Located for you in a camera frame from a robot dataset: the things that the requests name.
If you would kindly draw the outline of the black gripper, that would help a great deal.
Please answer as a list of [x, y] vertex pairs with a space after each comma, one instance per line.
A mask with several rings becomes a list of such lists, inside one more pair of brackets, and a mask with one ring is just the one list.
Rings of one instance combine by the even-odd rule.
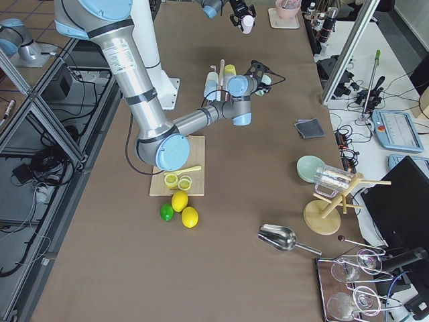
[[262, 62], [257, 60], [251, 61], [251, 66], [245, 73], [245, 76], [248, 76], [249, 80], [251, 81], [252, 91], [269, 91], [269, 85], [262, 81], [264, 74], [268, 73], [269, 71], [270, 69]]
[[256, 17], [256, 10], [254, 5], [247, 5], [244, 0], [229, 0], [229, 4], [233, 10], [229, 18], [232, 24], [237, 27], [241, 32], [243, 31], [242, 19], [245, 15]]

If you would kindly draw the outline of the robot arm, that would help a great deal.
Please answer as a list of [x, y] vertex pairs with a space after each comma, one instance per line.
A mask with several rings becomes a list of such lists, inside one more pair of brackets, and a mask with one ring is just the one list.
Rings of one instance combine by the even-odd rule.
[[268, 92], [270, 69], [252, 60], [244, 75], [227, 82], [228, 101], [213, 99], [194, 113], [170, 121], [158, 97], [149, 55], [158, 51], [148, 1], [55, 1], [57, 31], [99, 46], [139, 126], [135, 153], [161, 170], [177, 170], [190, 155], [187, 136], [219, 119], [251, 123], [251, 95]]
[[202, 10], [209, 19], [214, 18], [218, 13], [222, 13], [225, 4], [229, 3], [233, 10], [229, 19], [243, 34], [250, 34], [255, 26], [255, 18], [257, 15], [255, 7], [254, 5], [247, 5], [244, 0], [202, 0], [196, 2], [200, 4]]

